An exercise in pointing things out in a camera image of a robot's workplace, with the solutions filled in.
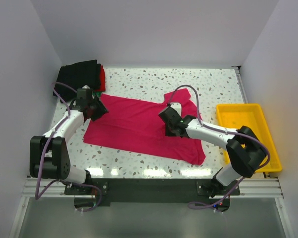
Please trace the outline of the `magenta pink t-shirt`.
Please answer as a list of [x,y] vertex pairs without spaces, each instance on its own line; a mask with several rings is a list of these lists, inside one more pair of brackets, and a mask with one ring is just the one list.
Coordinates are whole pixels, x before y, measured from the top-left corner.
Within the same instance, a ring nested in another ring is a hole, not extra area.
[[162,103],[128,99],[103,94],[108,113],[90,122],[84,143],[183,160],[201,165],[205,159],[202,143],[197,139],[169,137],[159,113],[168,101],[180,103],[182,116],[196,115],[196,105],[187,89],[164,95]]

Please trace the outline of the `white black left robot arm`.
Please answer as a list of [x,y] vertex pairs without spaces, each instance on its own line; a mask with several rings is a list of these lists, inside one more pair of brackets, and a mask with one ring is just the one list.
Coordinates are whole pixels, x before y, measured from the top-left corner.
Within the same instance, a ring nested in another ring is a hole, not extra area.
[[70,164],[67,142],[86,121],[96,121],[108,110],[90,88],[79,88],[76,98],[56,125],[42,136],[30,140],[30,175],[41,179],[58,179],[75,183],[81,194],[89,194],[93,182],[88,172]]

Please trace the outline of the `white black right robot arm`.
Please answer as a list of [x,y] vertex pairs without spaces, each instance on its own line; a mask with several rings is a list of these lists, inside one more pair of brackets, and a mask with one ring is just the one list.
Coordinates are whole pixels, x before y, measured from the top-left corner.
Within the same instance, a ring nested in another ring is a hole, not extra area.
[[186,137],[211,143],[227,151],[230,162],[221,168],[204,188],[213,195],[224,194],[239,178],[250,178],[271,158],[268,148],[254,132],[243,126],[231,129],[202,121],[201,116],[182,117],[170,104],[159,113],[168,136]]

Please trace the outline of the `green folded t-shirt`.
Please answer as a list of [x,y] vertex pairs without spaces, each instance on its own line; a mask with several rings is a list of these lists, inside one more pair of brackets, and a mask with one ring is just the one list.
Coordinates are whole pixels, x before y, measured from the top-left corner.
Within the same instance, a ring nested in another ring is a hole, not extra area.
[[95,93],[95,95],[96,95],[98,98],[101,97],[101,94],[102,94],[101,92],[96,92],[96,93]]

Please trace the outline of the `red folded t-shirt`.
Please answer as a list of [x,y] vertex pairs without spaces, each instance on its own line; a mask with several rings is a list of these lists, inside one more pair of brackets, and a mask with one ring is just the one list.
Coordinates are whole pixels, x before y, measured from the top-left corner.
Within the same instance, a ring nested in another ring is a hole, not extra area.
[[106,77],[105,77],[105,70],[104,70],[103,66],[101,66],[99,79],[100,79],[100,88],[97,91],[105,92],[106,91]]

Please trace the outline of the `black folded t-shirt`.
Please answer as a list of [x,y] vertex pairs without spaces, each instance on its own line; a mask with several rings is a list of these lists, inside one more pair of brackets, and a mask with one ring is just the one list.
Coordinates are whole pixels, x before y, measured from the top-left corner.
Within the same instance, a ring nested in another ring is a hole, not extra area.
[[101,64],[96,59],[62,66],[59,70],[57,82],[65,84],[75,90],[88,85],[95,92],[100,88]]

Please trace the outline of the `yellow plastic tray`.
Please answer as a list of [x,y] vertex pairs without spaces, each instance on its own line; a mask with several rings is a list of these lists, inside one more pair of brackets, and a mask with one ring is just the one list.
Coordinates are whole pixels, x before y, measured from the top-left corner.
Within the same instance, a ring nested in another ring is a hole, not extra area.
[[282,164],[267,125],[263,110],[259,104],[218,104],[216,105],[218,125],[240,129],[242,126],[252,129],[257,138],[268,148],[270,162],[257,172],[280,172]]

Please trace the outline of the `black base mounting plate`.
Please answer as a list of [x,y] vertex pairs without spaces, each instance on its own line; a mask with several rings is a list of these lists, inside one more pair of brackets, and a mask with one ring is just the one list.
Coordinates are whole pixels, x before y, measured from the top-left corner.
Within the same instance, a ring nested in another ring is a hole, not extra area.
[[212,204],[226,211],[229,197],[239,196],[238,182],[213,187],[209,178],[91,178],[90,187],[72,185],[64,194],[74,196],[76,208],[113,203],[189,203]]

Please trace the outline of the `aluminium right side rail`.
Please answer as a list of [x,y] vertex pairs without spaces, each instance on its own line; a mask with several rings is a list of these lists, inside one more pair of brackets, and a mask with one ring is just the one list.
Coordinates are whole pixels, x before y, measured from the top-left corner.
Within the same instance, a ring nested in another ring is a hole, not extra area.
[[241,77],[241,73],[240,73],[241,66],[233,66],[232,68],[235,71],[235,74],[236,74],[236,77],[237,77],[237,81],[238,81],[239,86],[240,86],[240,90],[241,90],[243,101],[244,101],[244,103],[247,104],[248,103],[248,98],[247,98],[246,93],[245,93],[245,89],[244,89],[244,85],[243,85],[242,77]]

